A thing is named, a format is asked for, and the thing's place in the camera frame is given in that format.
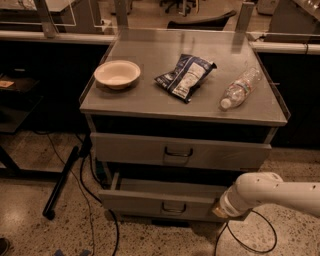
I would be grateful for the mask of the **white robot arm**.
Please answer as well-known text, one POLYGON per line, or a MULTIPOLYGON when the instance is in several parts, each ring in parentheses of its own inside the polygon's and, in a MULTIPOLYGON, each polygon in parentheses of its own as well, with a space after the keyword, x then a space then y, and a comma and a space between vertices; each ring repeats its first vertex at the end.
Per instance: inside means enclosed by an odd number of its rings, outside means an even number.
POLYGON ((235 218, 265 204, 320 217, 320 183, 284 182, 273 172, 245 173, 222 194, 212 212, 221 218, 235 218))

